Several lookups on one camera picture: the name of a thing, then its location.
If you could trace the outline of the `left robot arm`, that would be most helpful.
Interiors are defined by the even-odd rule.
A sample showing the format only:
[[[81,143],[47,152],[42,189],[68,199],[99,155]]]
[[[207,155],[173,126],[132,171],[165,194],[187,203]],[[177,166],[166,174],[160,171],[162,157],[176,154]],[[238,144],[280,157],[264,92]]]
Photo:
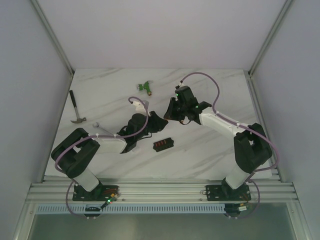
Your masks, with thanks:
[[[90,201],[97,201],[103,192],[100,181],[88,168],[93,157],[98,152],[126,154],[138,141],[162,131],[167,124],[167,120],[151,111],[147,115],[132,115],[116,135],[89,136],[83,128],[77,128],[52,151],[51,158],[57,169],[84,189]]]

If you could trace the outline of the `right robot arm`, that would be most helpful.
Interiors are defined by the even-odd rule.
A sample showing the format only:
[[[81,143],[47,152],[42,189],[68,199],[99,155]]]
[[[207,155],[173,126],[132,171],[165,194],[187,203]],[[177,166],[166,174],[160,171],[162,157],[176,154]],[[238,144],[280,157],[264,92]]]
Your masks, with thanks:
[[[189,121],[211,128],[233,141],[235,167],[223,180],[221,187],[223,197],[228,200],[234,199],[245,181],[273,155],[260,124],[241,125],[218,111],[213,111],[208,102],[198,102],[189,86],[176,87],[175,97],[170,99],[164,118],[178,122],[188,118]]]

